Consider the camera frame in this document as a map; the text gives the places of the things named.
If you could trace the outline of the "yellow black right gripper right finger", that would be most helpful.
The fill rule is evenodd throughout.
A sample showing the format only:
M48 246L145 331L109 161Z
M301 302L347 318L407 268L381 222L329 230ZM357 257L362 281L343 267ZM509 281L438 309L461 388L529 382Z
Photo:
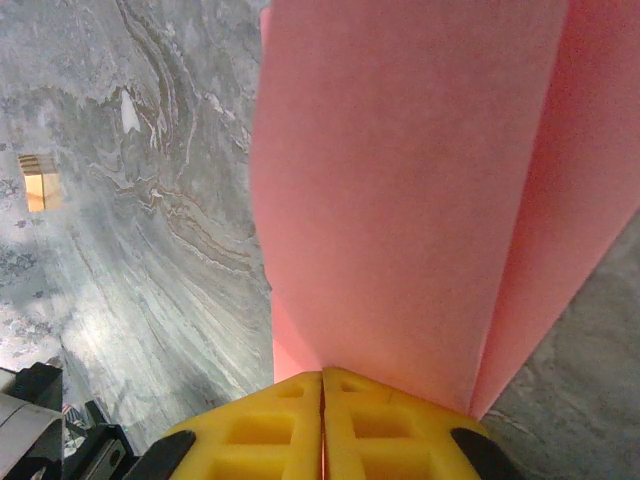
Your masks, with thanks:
M519 479L475 419L330 367L323 375L327 479Z

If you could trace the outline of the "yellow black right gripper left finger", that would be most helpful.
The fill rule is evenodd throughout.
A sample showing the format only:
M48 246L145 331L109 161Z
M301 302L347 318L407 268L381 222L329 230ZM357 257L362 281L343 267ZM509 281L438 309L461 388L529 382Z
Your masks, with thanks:
M129 479L320 479L322 374L306 372L189 418Z

